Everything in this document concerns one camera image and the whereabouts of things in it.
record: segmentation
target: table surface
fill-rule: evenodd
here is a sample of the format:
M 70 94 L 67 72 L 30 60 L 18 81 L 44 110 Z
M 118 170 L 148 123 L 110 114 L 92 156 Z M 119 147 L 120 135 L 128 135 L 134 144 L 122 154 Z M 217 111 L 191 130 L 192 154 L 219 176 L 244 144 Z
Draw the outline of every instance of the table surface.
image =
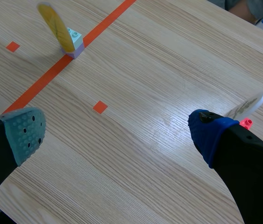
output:
M 122 2 L 51 1 L 83 35 Z M 0 114 L 62 56 L 33 1 L 0 1 Z M 262 30 L 205 0 L 137 0 L 28 104 L 46 137 L 0 186 L 0 208 L 19 224 L 241 223 L 187 119 L 259 91 Z M 263 139 L 263 106 L 250 118 Z

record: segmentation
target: light blue lego brick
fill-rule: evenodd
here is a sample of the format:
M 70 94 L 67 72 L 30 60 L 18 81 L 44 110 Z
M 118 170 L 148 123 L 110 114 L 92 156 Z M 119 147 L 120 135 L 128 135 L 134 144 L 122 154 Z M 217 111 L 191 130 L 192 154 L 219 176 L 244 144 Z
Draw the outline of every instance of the light blue lego brick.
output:
M 71 39 L 73 41 L 74 49 L 77 50 L 81 44 L 83 44 L 83 36 L 73 29 L 68 28 Z

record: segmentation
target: lego brick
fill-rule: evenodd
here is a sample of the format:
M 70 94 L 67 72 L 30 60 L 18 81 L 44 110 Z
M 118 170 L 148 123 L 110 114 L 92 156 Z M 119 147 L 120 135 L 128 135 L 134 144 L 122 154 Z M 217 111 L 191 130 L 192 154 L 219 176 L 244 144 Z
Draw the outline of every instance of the lego brick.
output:
M 73 41 L 74 49 L 77 50 L 81 44 L 83 44 L 83 37 L 80 33 L 76 32 L 73 29 L 67 28 L 71 39 Z
M 62 49 L 62 52 L 63 52 L 64 54 L 66 54 L 66 55 L 69 55 L 69 56 L 72 57 L 73 59 L 76 59 L 76 58 L 81 54 L 81 52 L 84 51 L 84 49 L 85 49 L 84 43 L 82 43 L 82 44 L 77 48 L 77 50 L 75 50 L 75 51 L 72 52 L 72 53 L 67 53 L 67 52 L 64 51 L 64 49 Z
M 239 124 L 249 130 L 253 125 L 253 121 L 249 118 L 245 118 Z

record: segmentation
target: pink lego brick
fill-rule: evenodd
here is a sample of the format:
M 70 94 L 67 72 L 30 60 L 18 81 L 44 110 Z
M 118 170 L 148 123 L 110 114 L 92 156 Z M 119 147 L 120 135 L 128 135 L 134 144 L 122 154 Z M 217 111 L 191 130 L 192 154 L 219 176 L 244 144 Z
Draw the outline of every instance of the pink lego brick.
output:
M 64 54 L 69 55 L 70 57 L 73 57 L 73 59 L 76 59 L 76 58 L 81 54 L 81 52 L 84 51 L 84 49 L 85 49 L 85 46 L 84 46 L 84 43 L 82 43 L 82 44 L 81 44 L 74 52 L 72 52 L 72 53 L 67 53 L 67 52 L 65 52 L 63 49 L 62 49 L 62 52 L 63 52 Z
M 253 121 L 249 118 L 245 118 L 239 124 L 249 130 L 253 125 Z

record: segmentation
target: purple lego brick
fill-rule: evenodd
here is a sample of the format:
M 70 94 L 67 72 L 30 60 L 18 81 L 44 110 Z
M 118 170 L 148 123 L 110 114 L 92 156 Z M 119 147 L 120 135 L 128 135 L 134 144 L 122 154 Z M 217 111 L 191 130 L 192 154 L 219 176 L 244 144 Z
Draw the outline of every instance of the purple lego brick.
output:
M 84 49 L 85 49 L 85 46 L 84 46 L 84 43 L 82 43 L 82 44 L 81 44 L 74 52 L 72 52 L 72 53 L 67 53 L 67 52 L 65 52 L 63 49 L 62 49 L 62 52 L 63 52 L 64 54 L 69 55 L 70 57 L 73 57 L 73 59 L 76 59 L 76 58 L 81 54 L 81 52 L 84 51 Z

